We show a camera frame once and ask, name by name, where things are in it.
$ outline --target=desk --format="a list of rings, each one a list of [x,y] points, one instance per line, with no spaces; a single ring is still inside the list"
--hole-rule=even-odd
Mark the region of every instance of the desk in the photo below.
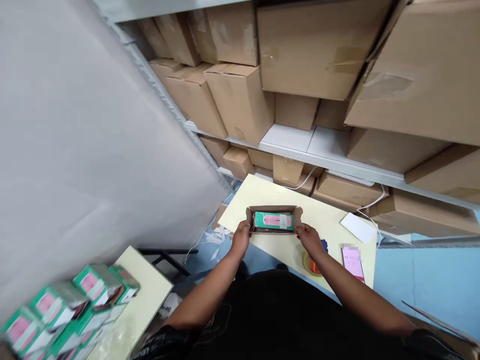
[[[110,345],[107,359],[129,359],[130,353],[143,335],[148,325],[169,295],[173,285],[151,263],[133,247],[129,246],[115,264],[123,266],[139,283],[140,291],[120,314],[109,334],[115,334],[119,327],[128,324],[127,336]],[[99,360],[100,342],[87,357]]]
[[[320,238],[325,239],[328,243],[328,253],[341,264],[343,264],[341,244],[352,244],[352,246],[358,247],[365,283],[370,288],[374,287],[377,250],[375,239],[377,236],[375,234],[375,237],[367,243],[360,242],[340,225],[340,220],[347,213],[336,207],[259,177],[248,175],[218,223],[234,231],[237,229],[239,222],[246,219],[245,210],[247,207],[262,205],[296,205],[302,207],[302,222],[309,224],[318,231]],[[374,228],[371,222],[364,221]],[[304,269],[302,256],[305,249],[296,235],[253,234],[250,243],[333,292],[323,277],[312,276]]]

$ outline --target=sleeve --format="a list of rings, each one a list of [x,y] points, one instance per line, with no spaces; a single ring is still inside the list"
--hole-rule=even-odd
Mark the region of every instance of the sleeve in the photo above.
[[[183,360],[187,357],[197,333],[191,330],[177,330],[170,325],[163,326],[148,338],[132,360]]]
[[[403,339],[404,346],[428,359],[465,360],[445,341],[426,329],[417,329]]]

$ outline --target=forearm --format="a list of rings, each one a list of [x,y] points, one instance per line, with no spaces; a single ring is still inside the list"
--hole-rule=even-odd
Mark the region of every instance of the forearm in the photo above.
[[[416,328],[400,310],[359,281],[326,252],[313,254],[312,258],[342,305],[370,326],[397,336],[407,336]]]
[[[175,329],[203,328],[222,303],[241,260],[228,253],[178,305],[165,325]]]

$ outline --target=white shelf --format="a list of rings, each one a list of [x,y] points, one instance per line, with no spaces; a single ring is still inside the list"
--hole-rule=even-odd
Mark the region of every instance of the white shelf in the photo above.
[[[185,126],[191,132],[215,138],[215,136],[199,130],[192,121],[188,120]],[[349,133],[322,127],[317,127],[315,131],[304,131],[274,124],[258,146],[230,136],[226,140],[234,144],[285,156],[367,181],[480,211],[480,205],[407,185],[402,174],[347,159],[344,154],[348,146],[349,136]]]
[[[99,12],[114,23],[173,14],[245,0],[93,0]]]

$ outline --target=hand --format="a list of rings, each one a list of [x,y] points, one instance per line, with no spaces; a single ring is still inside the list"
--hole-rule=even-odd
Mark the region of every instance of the hand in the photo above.
[[[247,249],[250,244],[250,225],[244,221],[240,221],[238,227],[236,228],[235,233],[233,234],[233,239],[231,241],[231,248],[228,252],[236,258],[242,260],[247,252]]]
[[[297,226],[295,230],[298,233],[297,238],[300,239],[308,255],[313,259],[318,254],[326,254],[327,252],[320,242],[317,230],[305,223],[303,226],[304,228]]]

